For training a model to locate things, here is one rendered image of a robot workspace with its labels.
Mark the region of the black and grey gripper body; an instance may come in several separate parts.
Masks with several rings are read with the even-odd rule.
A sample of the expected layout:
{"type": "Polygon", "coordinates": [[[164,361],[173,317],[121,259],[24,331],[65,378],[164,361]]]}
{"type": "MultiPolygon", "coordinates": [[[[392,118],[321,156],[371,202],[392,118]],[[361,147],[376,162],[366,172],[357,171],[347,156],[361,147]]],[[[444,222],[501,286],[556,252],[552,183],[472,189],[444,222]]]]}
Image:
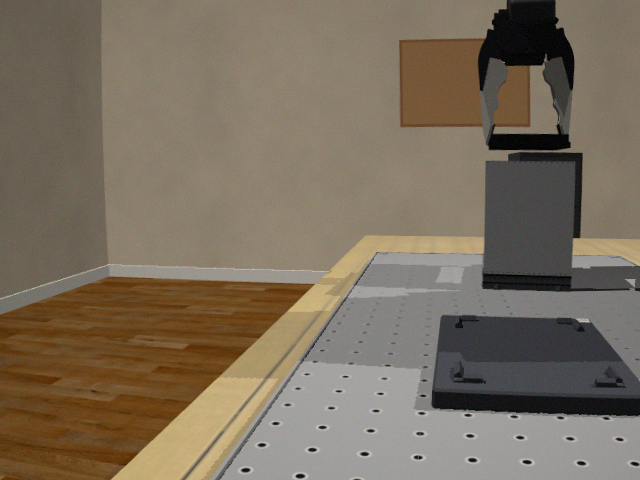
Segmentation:
{"type": "Polygon", "coordinates": [[[503,50],[501,60],[504,62],[505,59],[505,66],[542,66],[546,54],[547,61],[550,61],[548,50],[556,43],[555,24],[558,21],[556,17],[552,22],[540,22],[535,25],[512,23],[508,4],[507,9],[499,9],[499,13],[494,13],[494,39],[497,46],[503,50]]]}

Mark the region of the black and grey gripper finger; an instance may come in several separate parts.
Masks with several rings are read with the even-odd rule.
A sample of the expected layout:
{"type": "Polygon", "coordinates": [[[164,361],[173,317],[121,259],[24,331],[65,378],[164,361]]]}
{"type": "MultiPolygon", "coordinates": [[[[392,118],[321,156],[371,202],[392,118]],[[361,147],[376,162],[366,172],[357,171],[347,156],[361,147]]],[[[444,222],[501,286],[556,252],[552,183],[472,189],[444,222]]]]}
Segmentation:
{"type": "Polygon", "coordinates": [[[489,146],[495,127],[493,116],[499,105],[498,91],[508,76],[508,68],[501,60],[501,51],[503,50],[497,46],[494,32],[495,30],[487,30],[487,36],[478,57],[482,124],[487,146],[489,146]]]}
{"type": "Polygon", "coordinates": [[[563,27],[557,29],[556,43],[549,51],[550,61],[544,61],[543,77],[551,88],[553,107],[558,114],[558,134],[568,134],[574,81],[574,54],[565,37],[563,27]]]}

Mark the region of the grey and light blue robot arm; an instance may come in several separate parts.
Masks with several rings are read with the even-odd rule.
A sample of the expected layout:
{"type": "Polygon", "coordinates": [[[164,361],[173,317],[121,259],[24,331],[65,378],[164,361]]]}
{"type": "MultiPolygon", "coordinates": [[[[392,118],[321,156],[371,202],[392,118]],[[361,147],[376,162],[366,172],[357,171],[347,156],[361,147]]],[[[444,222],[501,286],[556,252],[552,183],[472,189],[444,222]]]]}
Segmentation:
{"type": "Polygon", "coordinates": [[[556,0],[507,0],[507,4],[512,23],[535,25],[556,18],[556,0]]]}

